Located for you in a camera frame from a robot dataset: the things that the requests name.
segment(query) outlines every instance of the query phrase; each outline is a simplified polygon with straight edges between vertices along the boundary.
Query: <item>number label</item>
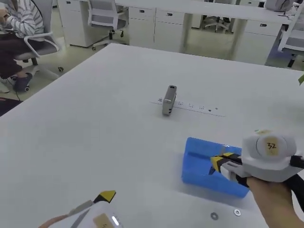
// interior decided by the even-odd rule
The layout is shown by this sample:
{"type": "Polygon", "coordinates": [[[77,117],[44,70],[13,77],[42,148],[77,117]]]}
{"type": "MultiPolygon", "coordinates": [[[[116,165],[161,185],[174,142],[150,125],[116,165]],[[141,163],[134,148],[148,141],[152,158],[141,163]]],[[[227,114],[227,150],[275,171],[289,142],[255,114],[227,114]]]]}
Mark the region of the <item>number label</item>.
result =
{"type": "Polygon", "coordinates": [[[266,154],[269,156],[278,156],[279,149],[277,146],[277,138],[276,137],[267,137],[265,138],[265,150],[266,154]]]}

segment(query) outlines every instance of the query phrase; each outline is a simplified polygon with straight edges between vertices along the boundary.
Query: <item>black shoe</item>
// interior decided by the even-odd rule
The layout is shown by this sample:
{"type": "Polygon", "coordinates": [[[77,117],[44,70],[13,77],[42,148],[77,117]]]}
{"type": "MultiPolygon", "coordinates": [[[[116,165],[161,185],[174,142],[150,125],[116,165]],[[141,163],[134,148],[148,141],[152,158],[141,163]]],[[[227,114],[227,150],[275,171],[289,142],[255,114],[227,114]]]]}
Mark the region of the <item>black shoe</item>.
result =
{"type": "Polygon", "coordinates": [[[25,88],[28,87],[30,80],[33,78],[32,74],[27,73],[27,75],[27,77],[17,77],[13,87],[16,92],[25,92],[25,88]]]}

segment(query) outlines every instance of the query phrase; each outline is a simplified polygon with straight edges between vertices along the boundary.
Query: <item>drawer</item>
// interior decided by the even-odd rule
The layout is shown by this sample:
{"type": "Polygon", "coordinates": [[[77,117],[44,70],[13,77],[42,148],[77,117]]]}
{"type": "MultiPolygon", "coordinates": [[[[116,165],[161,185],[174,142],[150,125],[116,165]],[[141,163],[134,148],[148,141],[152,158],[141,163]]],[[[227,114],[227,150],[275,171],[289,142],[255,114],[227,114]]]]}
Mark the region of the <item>drawer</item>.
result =
{"type": "Polygon", "coordinates": [[[182,25],[184,23],[184,13],[171,12],[166,10],[156,10],[156,21],[182,25]]]}
{"type": "Polygon", "coordinates": [[[254,6],[258,7],[260,4],[260,1],[257,0],[241,0],[239,3],[241,6],[254,6]]]}
{"type": "Polygon", "coordinates": [[[80,12],[80,3],[81,1],[77,1],[77,0],[65,0],[64,1],[65,9],[80,12]]]}
{"type": "Polygon", "coordinates": [[[129,7],[129,18],[142,20],[154,19],[155,10],[156,9],[129,7]]]}
{"type": "Polygon", "coordinates": [[[249,20],[246,24],[245,32],[268,36],[277,36],[279,34],[281,26],[282,24],[279,23],[249,20]]]}

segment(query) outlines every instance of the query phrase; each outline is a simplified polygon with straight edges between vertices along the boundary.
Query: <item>blue container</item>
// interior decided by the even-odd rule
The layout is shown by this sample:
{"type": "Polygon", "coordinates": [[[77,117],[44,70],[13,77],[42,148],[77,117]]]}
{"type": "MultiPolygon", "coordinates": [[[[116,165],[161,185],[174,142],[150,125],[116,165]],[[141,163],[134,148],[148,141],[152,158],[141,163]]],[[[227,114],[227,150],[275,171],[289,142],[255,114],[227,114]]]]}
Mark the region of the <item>blue container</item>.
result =
{"type": "MultiPolygon", "coordinates": [[[[182,165],[182,181],[243,198],[248,193],[248,188],[229,181],[217,171],[209,175],[212,166],[210,157],[221,154],[222,148],[223,145],[219,143],[188,138],[182,165]]],[[[241,154],[241,151],[238,147],[226,147],[226,152],[241,154]]]]}

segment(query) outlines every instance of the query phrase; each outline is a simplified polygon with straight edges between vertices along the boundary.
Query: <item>white table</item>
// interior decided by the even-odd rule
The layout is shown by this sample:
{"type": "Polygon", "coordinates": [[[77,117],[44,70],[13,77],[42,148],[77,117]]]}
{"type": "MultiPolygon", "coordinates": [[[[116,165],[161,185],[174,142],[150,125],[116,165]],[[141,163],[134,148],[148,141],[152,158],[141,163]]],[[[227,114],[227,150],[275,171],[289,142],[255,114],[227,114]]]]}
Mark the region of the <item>white table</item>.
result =
{"type": "Polygon", "coordinates": [[[301,74],[111,44],[0,118],[1,227],[36,228],[116,190],[126,228],[266,228],[251,193],[237,199],[182,183],[185,142],[240,146],[268,128],[294,133],[304,148],[301,74]],[[150,101],[170,84],[178,99],[226,117],[181,109],[163,117],[150,101]]]}

